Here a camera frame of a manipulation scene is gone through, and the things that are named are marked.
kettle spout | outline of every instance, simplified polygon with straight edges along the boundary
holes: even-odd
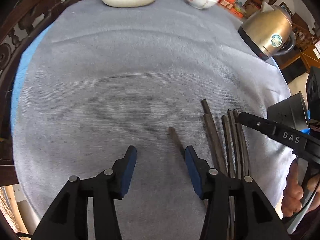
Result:
[[[270,5],[268,5],[265,1],[263,1],[260,12],[268,12],[268,11],[274,11],[274,9]]]

blue sticker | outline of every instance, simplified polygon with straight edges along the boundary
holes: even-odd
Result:
[[[275,48],[279,47],[282,44],[282,37],[279,34],[273,34],[271,36],[271,44]]]

kettle handle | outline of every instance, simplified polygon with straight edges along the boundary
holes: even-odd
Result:
[[[293,47],[296,45],[296,35],[294,34],[293,31],[291,31],[289,39],[290,41],[288,42],[288,44],[285,45],[284,47],[281,47],[281,49],[279,49],[278,52],[275,53],[273,56],[284,55],[293,49]]]

gray container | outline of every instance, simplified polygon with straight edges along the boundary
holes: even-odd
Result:
[[[270,106],[267,110],[267,118],[299,131],[309,128],[307,107],[301,91]]]

blue gripper pad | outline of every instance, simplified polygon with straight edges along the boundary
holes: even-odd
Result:
[[[130,152],[128,152],[130,154],[130,157],[128,159],[127,167],[124,170],[122,177],[121,177],[121,192],[120,192],[120,194],[122,197],[124,197],[124,195],[128,193],[133,170],[134,170],[134,167],[135,167],[136,161],[137,161],[137,149],[134,146],[130,146],[128,148],[128,150],[130,150]]]
[[[188,168],[188,173],[191,178],[193,189],[195,190],[195,193],[199,196],[199,198],[202,198],[203,196],[202,181],[201,181],[201,176],[196,168],[195,157],[198,158],[193,147],[187,146],[185,150],[184,160]]]

